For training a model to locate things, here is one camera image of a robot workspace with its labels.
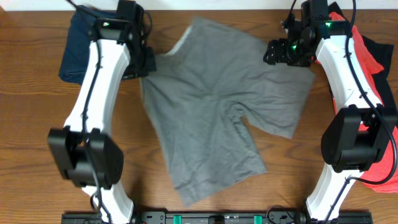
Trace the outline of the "grey khaki shorts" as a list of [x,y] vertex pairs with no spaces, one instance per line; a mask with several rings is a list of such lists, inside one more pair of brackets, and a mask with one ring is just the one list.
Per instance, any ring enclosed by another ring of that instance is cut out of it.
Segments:
[[183,204],[267,172],[248,125],[291,138],[314,74],[263,61],[267,45],[197,17],[141,79],[144,108]]

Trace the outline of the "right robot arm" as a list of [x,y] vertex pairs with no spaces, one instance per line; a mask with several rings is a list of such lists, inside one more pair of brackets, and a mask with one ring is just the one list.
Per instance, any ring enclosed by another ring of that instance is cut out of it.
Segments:
[[274,65],[323,67],[336,115],[323,133],[325,165],[304,209],[293,215],[267,213],[271,223],[371,223],[368,212],[340,212],[355,182],[380,162],[393,136],[397,111],[382,104],[369,85],[354,49],[353,21],[333,20],[324,0],[307,0],[301,18],[289,14],[282,26],[287,38],[272,40],[263,60]]

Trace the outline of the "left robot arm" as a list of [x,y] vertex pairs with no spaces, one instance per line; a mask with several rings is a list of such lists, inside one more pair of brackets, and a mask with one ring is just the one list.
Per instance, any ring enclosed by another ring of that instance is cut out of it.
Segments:
[[146,40],[149,14],[135,1],[119,1],[114,18],[89,26],[90,57],[76,103],[63,128],[47,142],[61,176],[89,195],[92,212],[65,213],[62,223],[139,223],[121,183],[124,156],[111,138],[111,120],[121,81],[156,70]]

